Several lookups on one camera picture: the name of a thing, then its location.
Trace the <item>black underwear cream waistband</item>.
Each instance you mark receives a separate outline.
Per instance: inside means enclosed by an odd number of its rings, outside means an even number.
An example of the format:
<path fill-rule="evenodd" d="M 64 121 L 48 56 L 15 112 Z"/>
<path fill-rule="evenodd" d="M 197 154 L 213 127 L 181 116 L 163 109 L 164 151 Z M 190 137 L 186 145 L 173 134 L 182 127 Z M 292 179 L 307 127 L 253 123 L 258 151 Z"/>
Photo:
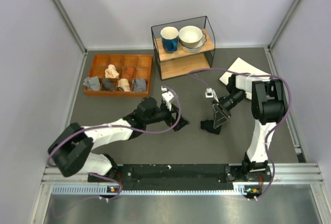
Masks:
<path fill-rule="evenodd" d="M 219 135 L 221 131 L 221 126 L 218 128 L 214 128 L 214 121 L 213 120 L 204 120 L 200 121 L 200 128 L 205 130 L 209 133 Z"/>

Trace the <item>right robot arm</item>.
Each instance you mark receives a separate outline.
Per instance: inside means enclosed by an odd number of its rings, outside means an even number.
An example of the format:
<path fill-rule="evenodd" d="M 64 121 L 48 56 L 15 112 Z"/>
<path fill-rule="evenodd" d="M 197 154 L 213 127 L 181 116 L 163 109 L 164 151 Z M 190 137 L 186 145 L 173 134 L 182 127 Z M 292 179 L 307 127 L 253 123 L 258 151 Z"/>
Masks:
<path fill-rule="evenodd" d="M 251 94 L 251 113 L 255 119 L 255 127 L 240 169 L 241 175 L 251 181 L 266 173 L 270 161 L 267 152 L 273 133 L 288 110 L 284 84 L 279 79 L 271 79 L 270 76 L 232 74 L 228 80 L 227 91 L 228 95 L 213 100 L 212 130 L 219 131 L 230 119 L 230 110 L 244 100 L 247 93 Z"/>

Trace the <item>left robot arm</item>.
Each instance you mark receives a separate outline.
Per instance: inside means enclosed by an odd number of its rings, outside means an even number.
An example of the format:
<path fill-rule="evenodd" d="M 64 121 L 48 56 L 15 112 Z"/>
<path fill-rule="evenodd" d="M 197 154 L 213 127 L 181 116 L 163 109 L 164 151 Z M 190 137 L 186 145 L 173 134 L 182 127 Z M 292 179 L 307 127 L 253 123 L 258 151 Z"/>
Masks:
<path fill-rule="evenodd" d="M 146 133 L 147 125 L 165 122 L 178 131 L 189 124 L 180 108 L 153 97 L 145 97 L 137 108 L 119 120 L 99 126 L 82 127 L 70 124 L 48 149 L 48 161 L 53 161 L 63 177 L 77 173 L 90 175 L 89 181 L 111 181 L 119 177 L 119 168 L 108 154 L 94 154 L 93 149 L 117 141 L 127 141 Z"/>

